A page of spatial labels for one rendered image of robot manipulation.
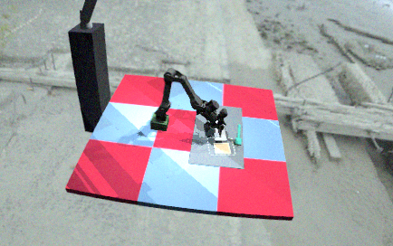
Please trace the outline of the white square tile with dark grey centre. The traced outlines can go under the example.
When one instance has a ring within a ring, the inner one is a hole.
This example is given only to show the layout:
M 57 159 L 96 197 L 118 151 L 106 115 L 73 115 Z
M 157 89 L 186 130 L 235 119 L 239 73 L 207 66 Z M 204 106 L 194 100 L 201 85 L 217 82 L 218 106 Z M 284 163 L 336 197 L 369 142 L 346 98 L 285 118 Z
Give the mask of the white square tile with dark grey centre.
M 214 143 L 216 155 L 231 155 L 229 143 Z

